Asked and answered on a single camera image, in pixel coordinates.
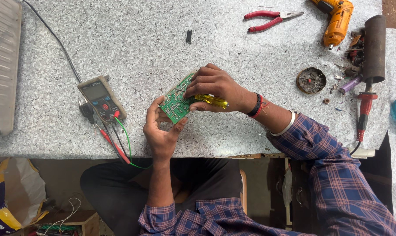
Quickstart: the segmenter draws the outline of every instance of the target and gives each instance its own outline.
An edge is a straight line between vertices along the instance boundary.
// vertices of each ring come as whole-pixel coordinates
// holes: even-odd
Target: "electronic scrap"
[[[191,83],[197,69],[191,71],[185,78],[176,83],[169,91],[164,94],[164,100],[160,104],[160,108],[166,113],[170,120],[176,124],[186,114],[189,113],[189,106],[194,102],[199,102],[194,96],[184,98],[183,94],[186,87]]]

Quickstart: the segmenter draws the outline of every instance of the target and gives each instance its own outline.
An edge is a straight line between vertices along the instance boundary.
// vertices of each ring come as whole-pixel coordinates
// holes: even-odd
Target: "needle-nose pliers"
[[[295,16],[300,16],[304,13],[304,11],[285,11],[285,12],[279,12],[279,11],[268,11],[268,10],[258,10],[254,11],[252,13],[246,14],[245,19],[250,19],[252,17],[257,17],[257,16],[267,16],[267,17],[275,17],[274,20],[261,25],[261,26],[253,26],[248,29],[249,32],[255,32],[255,31],[261,31],[261,30],[266,30],[269,27],[273,26],[274,24],[282,22],[282,20],[286,18],[292,18]]]

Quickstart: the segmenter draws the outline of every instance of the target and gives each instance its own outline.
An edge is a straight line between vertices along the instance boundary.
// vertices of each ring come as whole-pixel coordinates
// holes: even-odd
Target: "white wire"
[[[80,202],[80,205],[77,207],[76,210],[74,210],[74,205],[73,205],[73,204],[71,203],[71,201],[70,201],[71,199],[77,199],[77,200]],[[43,234],[43,236],[46,235],[46,233],[48,232],[48,230],[49,230],[53,225],[55,225],[56,223],[59,223],[59,222],[62,221],[61,224],[59,225],[59,231],[61,231],[61,226],[62,226],[62,224],[64,223],[64,221],[65,221],[65,220],[68,220],[75,212],[77,212],[78,208],[80,208],[80,206],[81,206],[81,201],[80,201],[80,199],[78,199],[78,198],[76,198],[76,197],[72,197],[72,198],[70,198],[68,201],[69,201],[69,203],[70,203],[71,206],[72,206],[71,214],[70,214],[67,218],[65,218],[65,219],[63,219],[63,220],[59,220],[59,221],[53,223],[53,224],[45,231],[45,233]]]

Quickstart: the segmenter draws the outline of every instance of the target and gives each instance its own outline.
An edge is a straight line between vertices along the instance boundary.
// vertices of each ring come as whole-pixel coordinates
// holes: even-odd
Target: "blue checkered shirt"
[[[281,136],[269,141],[293,160],[312,160],[309,185],[327,235],[396,235],[396,222],[364,179],[348,149],[329,128],[300,114]],[[304,235],[254,222],[238,198],[196,201],[196,211],[176,214],[174,203],[145,206],[141,235]]]

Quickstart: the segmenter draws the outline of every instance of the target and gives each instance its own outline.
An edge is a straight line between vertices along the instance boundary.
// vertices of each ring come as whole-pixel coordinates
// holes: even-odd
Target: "wrist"
[[[170,158],[153,158],[153,169],[165,169],[170,167]]]
[[[243,104],[239,111],[244,114],[248,114],[253,110],[253,108],[257,104],[258,97],[256,96],[256,93],[246,90],[246,93],[244,94],[242,101]]]

